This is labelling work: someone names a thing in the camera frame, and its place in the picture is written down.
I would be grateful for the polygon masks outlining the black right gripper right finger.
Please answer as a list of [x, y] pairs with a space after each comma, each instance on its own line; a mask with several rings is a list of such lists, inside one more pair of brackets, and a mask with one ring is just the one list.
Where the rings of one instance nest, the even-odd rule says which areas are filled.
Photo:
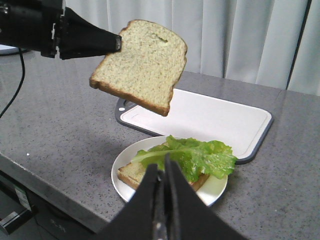
[[170, 240], [245, 240], [207, 207], [176, 161], [164, 161], [164, 202]]

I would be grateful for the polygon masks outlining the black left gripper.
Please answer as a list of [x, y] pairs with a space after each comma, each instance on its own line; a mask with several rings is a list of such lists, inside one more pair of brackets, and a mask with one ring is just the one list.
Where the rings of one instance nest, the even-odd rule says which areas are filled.
[[[89, 23], [64, 6], [63, 0], [2, 0], [0, 43], [38, 51], [48, 58], [55, 57], [58, 46], [62, 60], [104, 56], [121, 50], [120, 35]], [[58, 30], [59, 42], [55, 36]]]

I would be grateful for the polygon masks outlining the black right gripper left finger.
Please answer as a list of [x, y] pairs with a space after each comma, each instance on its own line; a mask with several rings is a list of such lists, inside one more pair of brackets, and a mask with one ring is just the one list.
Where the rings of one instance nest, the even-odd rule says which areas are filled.
[[99, 233], [97, 240], [159, 240], [155, 218], [156, 192], [159, 171], [155, 164], [148, 166], [139, 187], [130, 201]]

